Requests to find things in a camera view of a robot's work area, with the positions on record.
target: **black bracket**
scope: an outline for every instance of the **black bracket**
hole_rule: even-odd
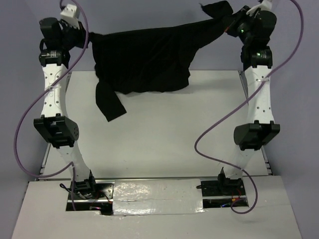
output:
[[[237,126],[234,130],[235,144],[241,150],[259,150],[262,146],[269,143],[280,132],[280,125],[273,121],[270,123],[247,123]]]
[[[51,143],[53,147],[73,147],[74,142],[79,138],[79,128],[76,122],[65,116],[55,116],[34,119],[33,125],[44,140]]]

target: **black cloth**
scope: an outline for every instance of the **black cloth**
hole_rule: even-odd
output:
[[[107,121],[126,113],[116,92],[171,92],[188,86],[196,52],[219,38],[233,10],[227,1],[202,6],[214,19],[175,27],[101,35],[90,33],[95,71],[96,104]]]

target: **table surface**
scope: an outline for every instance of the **table surface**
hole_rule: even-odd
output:
[[[69,118],[80,129],[80,151],[96,178],[217,176],[222,164],[194,151],[196,139],[245,100],[237,71],[191,71],[189,86],[173,93],[118,94],[127,113],[107,122],[95,104],[95,72],[73,72],[66,94]],[[246,123],[248,107],[207,134],[199,149],[228,160],[233,131]],[[51,148],[44,174],[65,166]],[[251,175],[268,175],[261,151],[247,166]],[[68,171],[55,179],[70,178]]]
[[[246,215],[215,208],[198,214],[149,216],[66,212],[68,193],[59,184],[69,181],[30,182],[12,239],[301,239],[281,178],[254,180],[259,202]],[[248,178],[244,185],[251,204],[255,194]]]

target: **purple cable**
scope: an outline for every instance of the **purple cable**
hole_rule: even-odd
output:
[[[304,35],[304,14],[303,14],[303,11],[300,7],[300,5],[296,2],[296,0],[290,0],[298,9],[299,11],[299,14],[300,14],[300,19],[301,19],[301,29],[300,29],[300,35],[299,35],[299,39],[298,39],[298,43],[296,44],[296,47],[294,48],[293,52],[291,53],[291,55],[287,58],[287,60],[285,60],[282,64],[280,64],[278,67],[276,67],[274,70],[272,70],[267,76],[266,78],[270,77],[271,75],[273,75],[275,72],[277,72],[279,69],[281,69],[283,66],[285,66],[292,58],[293,56],[295,55],[295,53],[297,52],[299,46],[300,46],[300,43],[301,43],[301,40],[303,38],[303,35]],[[230,116],[232,116],[234,113],[236,113],[237,111],[239,111],[241,108],[243,108],[252,98],[254,98],[258,92],[262,89],[262,87],[264,86],[265,84],[265,81],[262,82],[262,84],[260,85],[260,87],[247,99],[245,100],[245,102],[243,102],[240,106],[238,106],[236,109],[234,109],[232,112],[230,112],[228,115],[226,115],[225,117],[223,117],[222,119],[220,119],[218,122],[216,122],[214,125],[212,125],[209,129],[207,129],[195,142],[195,145],[194,145],[194,148],[195,148],[195,151],[205,157],[205,158],[208,158],[208,159],[211,159],[211,160],[214,160],[214,161],[217,161],[217,162],[220,162],[220,163],[223,163],[223,164],[227,164],[229,166],[232,166],[234,168],[237,168],[241,171],[243,171],[247,176],[248,178],[250,179],[250,181],[252,182],[253,184],[253,187],[254,187],[254,190],[255,190],[255,194],[256,194],[256,197],[255,197],[255,201],[253,203],[253,205],[250,207],[250,209],[248,209],[247,211],[244,211],[244,212],[238,212],[236,210],[234,210],[233,206],[235,203],[239,202],[239,201],[243,201],[245,199],[238,199],[236,200],[235,202],[233,202],[230,206],[231,210],[237,214],[247,214],[249,212],[251,212],[255,207],[256,207],[256,204],[257,204],[257,201],[258,201],[258,190],[257,190],[257,186],[253,180],[253,178],[249,175],[249,173],[238,167],[237,165],[235,164],[232,164],[232,163],[229,163],[229,162],[226,162],[224,160],[220,160],[220,159],[217,159],[217,158],[213,158],[213,157],[210,157],[210,156],[207,156],[203,153],[201,153],[198,149],[197,149],[197,146],[198,146],[198,143],[199,141],[207,134],[209,133],[212,129],[214,129],[216,126],[218,126],[220,123],[224,122],[226,119],[228,119]]]
[[[81,54],[79,55],[79,57],[74,61],[74,63],[69,67],[69,69],[60,76],[59,79],[57,79],[55,82],[53,82],[53,84],[51,86],[55,86],[57,83],[59,83],[59,81],[61,81],[63,79],[63,77],[65,77],[72,69],[73,67],[79,62],[79,60],[82,58],[87,45],[89,43],[89,26],[88,26],[88,21],[86,18],[86,15],[84,13],[83,8],[79,5],[79,3],[76,0],[71,0],[72,2],[74,2],[76,4],[76,6],[80,9],[83,18],[84,18],[84,22],[85,22],[85,30],[86,30],[86,34],[85,34],[85,42],[84,42],[84,47],[83,50],[81,51]],[[20,167],[20,169],[25,172],[26,174],[32,176],[32,177],[36,177],[36,178],[50,178],[53,177],[55,175],[58,175],[60,173],[62,173],[63,171],[65,171],[68,167],[72,166],[73,167],[73,180],[72,180],[72,190],[71,190],[71,198],[72,198],[72,206],[73,206],[73,210],[75,210],[75,205],[74,205],[74,197],[73,197],[73,192],[74,192],[74,182],[75,182],[75,168],[74,168],[74,163],[70,162],[68,165],[66,165],[64,168],[62,168],[60,171],[56,172],[56,173],[52,173],[49,175],[36,175],[30,171],[28,171],[21,163],[19,155],[18,155],[18,150],[17,150],[17,139],[18,139],[18,134],[21,128],[21,125],[23,123],[24,118],[26,117],[26,115],[29,113],[29,111],[32,109],[32,107],[43,97],[45,96],[45,94],[47,94],[50,91],[50,88],[46,89],[41,95],[39,95],[34,102],[31,103],[31,105],[26,109],[26,111],[23,113],[17,127],[16,127],[16,131],[14,134],[14,140],[13,140],[13,150],[14,150],[14,155],[15,155],[15,159],[16,162],[18,163],[18,166]]]

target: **purple hose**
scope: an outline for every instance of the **purple hose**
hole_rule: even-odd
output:
[[[284,61],[282,64],[280,64],[278,67],[276,67],[275,69],[273,69],[273,70],[266,76],[266,78],[268,78],[268,77],[270,77],[271,75],[273,75],[275,72],[277,72],[279,69],[281,69],[283,66],[285,66],[285,65],[293,58],[293,56],[295,55],[295,53],[297,52],[297,50],[298,50],[298,48],[299,48],[299,46],[300,46],[301,40],[302,40],[303,35],[304,35],[304,14],[303,14],[303,11],[302,11],[300,5],[296,2],[296,0],[290,0],[290,1],[297,7],[297,9],[298,9],[298,11],[299,11],[299,14],[300,14],[300,19],[301,19],[301,29],[300,29],[300,35],[299,35],[298,43],[296,44],[296,47],[294,48],[294,50],[293,50],[293,52],[291,53],[291,55],[287,58],[287,60],[285,60],[285,61]],[[214,161],[223,163],[223,164],[227,164],[227,165],[229,165],[229,166],[232,166],[232,167],[234,167],[234,168],[237,168],[237,169],[243,171],[243,172],[248,176],[248,178],[250,179],[250,181],[252,182],[253,187],[254,187],[254,190],[255,190],[255,194],[256,194],[255,201],[254,201],[253,205],[250,207],[250,209],[248,209],[247,211],[244,211],[244,212],[238,212],[238,211],[234,210],[233,206],[234,206],[235,203],[237,203],[237,202],[239,202],[239,201],[243,201],[243,200],[245,200],[245,199],[238,199],[238,200],[236,200],[235,202],[233,202],[230,207],[231,207],[231,210],[234,211],[234,212],[237,213],[237,214],[247,214],[247,213],[251,212],[251,211],[256,207],[256,204],[257,204],[257,201],[258,201],[258,190],[257,190],[257,186],[256,186],[256,184],[255,184],[253,178],[249,175],[249,173],[248,173],[246,170],[244,170],[244,169],[238,167],[238,166],[235,165],[235,164],[232,164],[232,163],[229,163],[229,162],[226,162],[226,161],[224,161],[224,160],[217,159],[217,158],[213,158],[213,157],[210,157],[210,156],[208,156],[208,155],[205,155],[205,154],[201,153],[201,152],[198,150],[197,146],[198,146],[199,141],[200,141],[207,133],[209,133],[212,129],[214,129],[214,128],[215,128],[216,126],[218,126],[220,123],[224,122],[226,119],[228,119],[228,118],[231,117],[233,114],[235,114],[237,111],[239,111],[241,108],[243,108],[252,98],[254,98],[254,97],[258,94],[258,92],[262,89],[262,87],[263,87],[264,85],[265,85],[265,81],[262,82],[262,84],[260,85],[260,87],[259,87],[247,100],[245,100],[245,102],[243,102],[240,106],[238,106],[236,109],[234,109],[234,110],[233,110],[232,112],[230,112],[228,115],[226,115],[225,117],[223,117],[222,119],[220,119],[218,122],[216,122],[214,125],[212,125],[209,129],[207,129],[207,130],[196,140],[195,145],[194,145],[195,151],[196,151],[199,155],[201,155],[201,156],[203,156],[203,157],[205,157],[205,158],[208,158],[208,159],[211,159],[211,160],[214,160]]]
[[[83,8],[79,5],[79,3],[76,1],[76,0],[71,0],[72,2],[74,2],[76,4],[76,6],[80,9],[82,15],[83,15],[83,18],[84,18],[84,22],[85,22],[85,30],[86,30],[86,33],[85,33],[85,43],[84,43],[84,47],[83,47],[83,50],[81,51],[81,54],[79,55],[79,57],[74,61],[74,63],[69,67],[69,69],[60,76],[59,79],[57,79],[53,84],[52,86],[55,86],[57,83],[59,83],[59,81],[61,81],[63,79],[63,77],[65,77],[72,69],[73,67],[79,62],[79,60],[82,58],[86,48],[87,48],[87,45],[89,43],[89,26],[88,26],[88,21],[87,21],[87,18],[86,18],[86,15],[84,13],[84,10]],[[73,167],[73,180],[72,180],[72,190],[71,190],[71,198],[72,198],[72,206],[73,206],[73,210],[75,210],[75,205],[74,205],[74,197],[73,197],[73,192],[74,192],[74,182],[75,182],[75,168],[74,168],[74,164],[73,162],[70,162],[68,165],[66,165],[64,168],[62,168],[60,171],[56,172],[56,173],[52,173],[52,174],[49,174],[49,175],[36,175],[30,171],[28,171],[21,163],[20,161],[20,158],[19,158],[19,155],[18,155],[18,151],[17,151],[17,139],[18,139],[18,134],[19,134],[19,131],[20,131],[20,128],[21,128],[21,125],[22,125],[22,122],[25,118],[25,116],[29,113],[29,111],[31,110],[31,108],[43,97],[45,96],[46,93],[48,93],[50,91],[50,88],[46,89],[41,95],[39,95],[35,100],[34,102],[31,103],[31,105],[26,109],[26,111],[23,113],[17,127],[16,127],[16,131],[15,131],[15,134],[14,134],[14,140],[13,140],[13,150],[14,150],[14,155],[15,155],[15,159],[16,159],[16,162],[18,163],[18,166],[21,168],[21,170],[23,172],[25,172],[26,174],[32,176],[32,177],[36,177],[36,178],[49,178],[49,177],[53,177],[55,175],[58,175],[60,173],[62,173],[63,171],[65,171],[68,167],[72,166]]]

